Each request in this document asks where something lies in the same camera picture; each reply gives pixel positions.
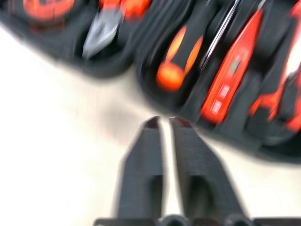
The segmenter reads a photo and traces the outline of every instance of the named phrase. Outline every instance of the black tool case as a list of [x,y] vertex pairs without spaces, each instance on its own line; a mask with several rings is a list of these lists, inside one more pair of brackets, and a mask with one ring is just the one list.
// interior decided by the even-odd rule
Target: black tool case
[[[296,20],[289,17],[296,0],[267,0],[257,36],[253,57],[231,102],[222,123],[213,125],[201,117],[201,107],[227,51],[242,28],[256,11],[259,0],[242,0],[227,31],[214,51],[205,70],[199,74],[198,64],[207,50],[218,26],[232,1],[217,0],[218,11],[207,27],[200,54],[191,71],[176,92],[167,92],[156,83],[158,67],[173,38],[185,24],[174,21],[157,41],[155,48],[142,58],[137,67],[137,77],[146,97],[157,107],[196,125],[203,133],[216,139],[231,142],[242,150],[273,161],[301,162],[301,131],[286,128],[279,118],[271,122],[249,121],[249,109],[257,99],[263,83],[276,89],[274,72],[283,67],[296,28]],[[288,98],[286,105],[294,105]]]
[[111,77],[137,64],[137,80],[146,97],[157,107],[192,122],[204,133],[238,145],[256,156],[277,161],[301,162],[301,132],[294,133],[281,119],[273,122],[249,121],[248,112],[264,83],[275,89],[274,71],[283,66],[296,28],[289,13],[297,0],[266,0],[264,15],[253,57],[232,100],[224,121],[215,126],[200,115],[214,77],[228,49],[256,10],[259,0],[241,0],[238,10],[201,75],[198,64],[211,43],[232,0],[216,1],[217,11],[206,29],[195,65],[182,87],[164,92],[156,84],[158,67],[180,28],[206,0],[152,0],[143,18],[124,22],[111,45],[90,60],[82,58],[82,48],[93,18],[98,11],[96,0],[79,0],[63,25],[47,28],[33,26],[26,17],[12,13],[10,2],[0,1],[0,21],[21,38],[97,78]]
[[152,0],[142,18],[125,21],[111,45],[90,60],[84,60],[82,48],[92,20],[99,10],[97,0],[76,0],[78,3],[74,4],[70,15],[51,26],[40,25],[39,21],[28,19],[24,10],[16,9],[16,5],[22,4],[22,1],[25,2],[0,1],[1,23],[55,59],[70,63],[86,74],[98,78],[121,74],[136,56],[143,56],[150,51],[155,43],[153,40],[161,36],[172,20],[184,16],[181,12],[187,11],[185,8],[191,2]]

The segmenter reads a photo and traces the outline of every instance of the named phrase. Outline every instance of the orange tool handle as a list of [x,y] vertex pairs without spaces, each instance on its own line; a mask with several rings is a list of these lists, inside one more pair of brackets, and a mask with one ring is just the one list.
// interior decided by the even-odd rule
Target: orange tool handle
[[121,0],[99,0],[99,5],[103,10],[118,8]]
[[291,64],[295,64],[295,61],[297,60],[299,63],[301,62],[301,57],[298,56],[299,59],[296,59],[296,51],[300,51],[300,41],[301,41],[301,0],[299,0],[293,7],[293,9],[291,10],[291,16],[295,17],[298,19],[298,24],[296,27],[296,31],[294,34],[294,38],[293,41],[291,43],[291,47],[288,53],[288,56],[286,58],[286,63],[284,66],[284,69],[279,77],[278,80],[278,87],[277,90],[271,92],[271,93],[263,93],[265,89],[269,89],[268,86],[269,84],[266,83],[266,86],[262,87],[262,93],[258,99],[253,103],[251,109],[250,109],[250,116],[253,116],[258,110],[259,108],[264,108],[264,109],[268,109],[269,111],[269,116],[268,116],[268,120],[272,120],[274,119],[274,117],[277,114],[278,111],[278,107],[279,107],[279,102],[284,90],[284,86],[285,86],[285,81],[286,78],[289,76],[289,66]]
[[216,12],[215,2],[209,0],[206,4],[199,4],[195,12],[175,36],[158,68],[156,81],[165,91],[177,91],[194,65],[205,29]]
[[208,121],[221,123],[251,60],[263,10],[257,10],[228,51],[201,110]]
[[27,16],[39,21],[61,18],[69,13],[76,0],[51,0],[42,3],[41,0],[23,0],[23,8]]
[[121,8],[125,18],[142,17],[151,0],[99,0],[103,10]]

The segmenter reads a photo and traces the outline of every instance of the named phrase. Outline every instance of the tool kit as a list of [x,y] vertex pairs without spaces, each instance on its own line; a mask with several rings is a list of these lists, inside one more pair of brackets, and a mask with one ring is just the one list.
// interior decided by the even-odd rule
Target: tool kit
[[125,158],[116,218],[93,226],[300,226],[301,218],[245,217],[222,162],[189,123],[171,119],[182,215],[162,216],[166,174],[158,117],[148,120]]
[[157,107],[301,162],[301,0],[1,0],[0,21],[98,78],[135,62]]
[[181,0],[0,0],[0,21],[94,77],[125,71],[186,6]]

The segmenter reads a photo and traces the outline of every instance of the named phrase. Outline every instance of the cutting pliers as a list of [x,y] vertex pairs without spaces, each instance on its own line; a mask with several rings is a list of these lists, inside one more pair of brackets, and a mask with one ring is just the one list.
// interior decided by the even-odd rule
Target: cutting pliers
[[107,47],[115,38],[120,23],[141,18],[151,0],[99,0],[96,14],[83,46],[83,58],[89,59]]

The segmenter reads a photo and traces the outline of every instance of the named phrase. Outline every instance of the white surface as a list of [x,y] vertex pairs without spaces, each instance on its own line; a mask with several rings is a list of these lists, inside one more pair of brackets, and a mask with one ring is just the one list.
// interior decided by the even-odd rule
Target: white surface
[[[93,80],[0,28],[0,225],[92,226],[114,214],[119,164],[144,120],[161,115],[134,69]],[[178,213],[170,128],[168,202]],[[251,217],[301,217],[301,167],[271,164],[206,138]]]

